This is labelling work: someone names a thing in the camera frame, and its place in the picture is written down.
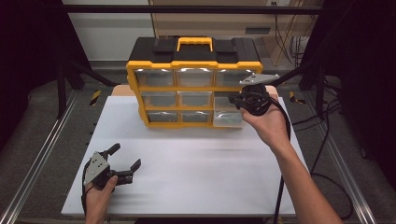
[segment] black cable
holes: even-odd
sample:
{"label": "black cable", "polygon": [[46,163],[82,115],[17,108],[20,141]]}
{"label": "black cable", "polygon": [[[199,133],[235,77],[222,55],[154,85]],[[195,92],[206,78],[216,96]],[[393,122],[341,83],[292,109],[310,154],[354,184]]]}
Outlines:
{"label": "black cable", "polygon": [[[333,102],[336,102],[336,101],[338,101],[338,99],[335,99],[335,100],[332,100],[331,102],[329,102],[328,105],[327,105],[326,111],[329,111],[329,110],[330,110],[330,105],[331,105]],[[347,191],[346,191],[342,186],[340,186],[338,183],[336,183],[334,180],[332,180],[331,178],[327,177],[326,175],[321,175],[321,174],[318,174],[318,173],[314,173],[315,168],[316,168],[316,165],[318,164],[318,160],[319,160],[320,155],[321,155],[321,153],[322,153],[322,151],[323,151],[324,145],[325,145],[325,143],[327,142],[327,137],[328,137],[329,132],[330,132],[330,119],[329,119],[329,113],[326,113],[325,119],[326,119],[327,130],[326,130],[326,133],[325,133],[325,135],[324,135],[323,141],[322,141],[322,143],[321,143],[321,145],[320,145],[320,148],[319,148],[319,151],[318,151],[318,155],[315,157],[314,164],[312,165],[312,168],[311,168],[309,174],[311,174],[311,176],[317,175],[317,176],[320,176],[320,177],[322,177],[322,178],[325,178],[325,179],[331,181],[332,183],[334,183],[335,186],[337,186],[341,191],[343,191],[343,192],[345,193],[345,195],[346,195],[346,197],[347,197],[347,199],[348,199],[348,201],[349,201],[349,213],[348,213],[345,217],[340,217],[340,218],[341,218],[341,219],[347,219],[347,218],[350,218],[350,217],[352,216],[352,214],[353,214],[353,204],[352,204],[352,200],[351,200],[349,194],[347,193]]]}
{"label": "black cable", "polygon": [[328,90],[329,87],[328,87],[326,84],[324,84],[324,87],[325,87],[324,90],[325,90],[326,92],[328,92],[329,94],[331,94],[331,95],[333,95],[333,96],[335,96],[335,97],[338,97],[338,93],[337,93],[337,92],[334,93],[334,92]]}
{"label": "black cable", "polygon": [[317,125],[320,124],[321,122],[323,122],[323,120],[321,120],[321,121],[319,121],[319,122],[317,122],[317,123],[311,124],[311,125],[309,125],[308,127],[304,127],[304,128],[302,128],[302,129],[297,129],[297,130],[294,130],[294,131],[297,133],[297,132],[300,132],[300,131],[303,131],[303,130],[307,130],[307,129],[310,129],[310,128],[312,128],[312,127],[317,126]]}
{"label": "black cable", "polygon": [[340,218],[345,220],[345,219],[348,219],[348,218],[352,217],[352,215],[353,215],[353,203],[352,203],[352,199],[350,198],[350,196],[347,193],[347,191],[340,184],[338,184],[337,182],[335,182],[333,179],[329,178],[326,175],[321,175],[321,174],[318,174],[318,173],[312,173],[311,174],[311,176],[314,176],[314,175],[322,177],[324,179],[327,179],[328,181],[332,182],[335,186],[337,186],[341,191],[344,192],[344,194],[346,195],[346,198],[347,198],[347,200],[349,202],[349,212],[347,213],[347,215],[345,215],[343,217],[340,217]]}
{"label": "black cable", "polygon": [[[296,46],[295,46],[295,48],[296,48],[295,53],[299,53],[299,52],[300,52],[300,46],[299,46],[299,44],[297,44],[297,40],[296,40]],[[295,66],[295,67],[298,67],[298,55],[296,55],[296,56],[294,57],[294,66]]]}
{"label": "black cable", "polygon": [[[326,109],[326,110],[329,110],[330,105],[331,105],[333,102],[337,101],[337,100],[338,100],[338,99],[335,99],[335,100],[332,100],[331,102],[329,102],[329,103],[327,104],[327,109]],[[312,168],[311,168],[311,170],[310,170],[310,172],[309,172],[310,174],[314,173],[315,167],[316,167],[317,164],[318,164],[319,157],[320,157],[320,155],[321,155],[321,153],[322,153],[322,151],[323,151],[324,144],[326,144],[327,136],[329,135],[329,132],[330,132],[329,113],[326,113],[326,125],[327,125],[327,130],[326,130],[326,133],[325,133],[325,135],[324,135],[324,137],[323,137],[323,141],[322,141],[322,143],[321,143],[321,145],[320,145],[320,148],[319,148],[319,151],[318,151],[318,155],[315,157],[314,164],[312,165]]]}
{"label": "black cable", "polygon": [[[282,115],[283,115],[283,117],[285,119],[285,122],[286,122],[286,130],[287,130],[287,133],[288,133],[288,138],[290,140],[290,137],[291,137],[291,125],[290,125],[290,120],[289,120],[288,114],[286,113],[286,111],[283,109],[282,105],[280,105],[280,103],[276,99],[270,97],[269,101],[270,101],[270,103],[272,105],[275,105],[280,110],[280,112],[282,113]],[[282,194],[283,194],[284,186],[285,186],[285,180],[283,179],[283,176],[281,176],[280,177],[280,183],[279,183],[279,190],[277,192],[276,209],[275,209],[275,212],[274,212],[274,224],[277,224],[277,221],[278,221],[278,218],[279,218],[280,202],[282,200]]]}
{"label": "black cable", "polygon": [[[280,49],[282,50],[282,52],[285,54],[285,56],[288,57],[288,53],[286,52],[285,42],[283,42],[282,35],[280,34],[279,28],[277,27],[277,15],[275,14],[274,16],[275,16],[275,40],[276,40],[276,43],[277,43],[277,45],[280,47]],[[278,39],[277,39],[277,35],[279,35],[279,37],[280,37],[280,39],[281,39],[283,48],[282,48],[282,46],[279,44],[279,41],[278,41]]]}
{"label": "black cable", "polygon": [[267,222],[270,220],[270,217],[266,218],[266,219],[262,219],[262,224],[267,224]]}
{"label": "black cable", "polygon": [[82,209],[84,210],[84,215],[87,215],[87,193],[90,191],[90,189],[93,187],[90,187],[87,191],[85,190],[85,174],[87,172],[88,167],[90,166],[91,160],[89,160],[85,165],[84,169],[82,170],[82,195],[81,195],[81,204],[82,204]]}
{"label": "black cable", "polygon": [[[323,111],[323,113],[332,113],[333,111],[335,111],[335,108],[336,108],[337,106],[339,106],[339,105],[340,105],[340,104],[333,105],[333,106],[329,107],[329,110]],[[308,122],[309,120],[314,119],[314,118],[317,118],[317,117],[319,117],[319,115],[314,115],[314,116],[312,116],[312,117],[309,117],[308,119],[303,119],[303,120],[295,121],[295,122],[292,123],[292,125],[294,126],[294,125],[306,123],[306,122]]]}
{"label": "black cable", "polygon": [[301,47],[301,37],[299,36],[298,37],[298,47],[297,47],[297,66],[300,66],[300,60],[303,58],[303,57],[298,57],[298,55],[300,55],[300,47]]}
{"label": "black cable", "polygon": [[337,94],[341,93],[341,89],[332,85],[326,78],[324,78],[325,87],[332,89],[333,91],[337,92]]}

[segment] floor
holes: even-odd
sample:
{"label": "floor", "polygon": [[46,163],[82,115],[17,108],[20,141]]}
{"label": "floor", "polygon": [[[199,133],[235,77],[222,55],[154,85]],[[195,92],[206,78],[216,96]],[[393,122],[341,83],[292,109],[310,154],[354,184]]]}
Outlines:
{"label": "floor", "polygon": [[[287,70],[269,70],[269,72],[279,73],[285,71]],[[113,81],[126,82],[126,72],[122,68],[97,72]],[[7,145],[0,151],[1,214],[7,211],[7,207],[17,193],[21,195],[23,190],[19,190],[19,187],[25,183],[23,180],[26,175],[29,174],[26,180],[35,176],[31,187],[25,191],[25,197],[21,199],[22,205],[15,209],[14,215],[18,218],[14,221],[17,223],[83,223],[82,219],[63,216],[61,210],[67,191],[76,177],[77,169],[90,143],[106,97],[112,91],[112,88],[95,80],[88,77],[84,79],[87,84],[82,91],[72,91],[69,87],[67,88],[69,96],[76,97],[75,105],[59,135],[55,136],[56,142],[52,145],[50,153],[41,162],[43,165],[38,167],[35,174],[29,170],[35,164],[36,156],[42,153],[42,147],[46,144],[46,139],[57,122],[55,82],[50,82],[31,92],[29,106],[24,117]],[[307,97],[312,96],[315,90],[300,91],[299,80],[300,78],[296,77],[277,87],[279,95],[285,99],[291,122],[309,118],[314,114],[307,103],[309,101]],[[90,105],[93,94],[98,90],[101,91],[98,101],[95,105]],[[291,91],[297,101],[290,100]],[[326,91],[324,99],[329,103],[335,97],[331,91]],[[339,107],[333,111],[329,118],[331,138],[358,184],[376,223],[396,223],[396,192],[382,175],[376,162],[361,156],[360,144],[356,141],[350,124],[342,113],[342,108]],[[317,123],[318,121],[313,119],[293,126],[308,167],[312,166],[323,140],[320,124]],[[331,152],[329,145],[326,144],[316,172],[343,185],[342,178],[334,166]],[[324,178],[319,176],[313,178],[341,217],[347,216],[350,209],[354,210],[343,191]],[[357,214],[353,212],[345,223],[361,223]],[[132,221],[128,218],[116,218],[112,223]],[[294,218],[283,218],[283,223],[295,222]]]}

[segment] person's left hand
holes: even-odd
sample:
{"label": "person's left hand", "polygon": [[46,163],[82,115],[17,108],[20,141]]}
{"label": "person's left hand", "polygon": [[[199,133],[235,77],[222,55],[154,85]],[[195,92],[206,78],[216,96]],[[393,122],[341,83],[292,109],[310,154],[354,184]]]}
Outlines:
{"label": "person's left hand", "polygon": [[86,196],[87,215],[85,216],[85,223],[103,224],[106,218],[111,192],[116,187],[117,180],[118,177],[116,175],[111,177],[102,190],[97,189],[93,183],[86,186],[85,190],[88,192]]}

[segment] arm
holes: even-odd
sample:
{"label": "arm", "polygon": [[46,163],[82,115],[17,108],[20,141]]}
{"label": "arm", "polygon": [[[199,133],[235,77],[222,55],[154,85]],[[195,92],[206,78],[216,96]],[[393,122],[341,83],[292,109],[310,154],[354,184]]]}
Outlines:
{"label": "arm", "polygon": [[271,105],[263,116],[252,116],[241,108],[244,121],[257,132],[276,156],[300,223],[342,223],[340,217],[320,192],[297,156],[286,131],[280,110]]}
{"label": "arm", "polygon": [[92,183],[86,187],[87,192],[87,215],[85,216],[86,224],[103,224],[108,203],[110,202],[111,192],[117,185],[117,176],[111,177],[102,190],[92,187]]}

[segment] wrist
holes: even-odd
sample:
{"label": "wrist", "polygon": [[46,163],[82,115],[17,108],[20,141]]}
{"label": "wrist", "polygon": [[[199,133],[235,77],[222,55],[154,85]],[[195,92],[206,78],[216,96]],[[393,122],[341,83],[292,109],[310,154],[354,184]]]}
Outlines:
{"label": "wrist", "polygon": [[274,152],[277,159],[287,158],[290,155],[297,155],[289,140],[277,142],[276,144],[269,145],[269,147]]}
{"label": "wrist", "polygon": [[85,224],[103,224],[104,221],[104,219],[101,220],[98,217],[85,217]]}

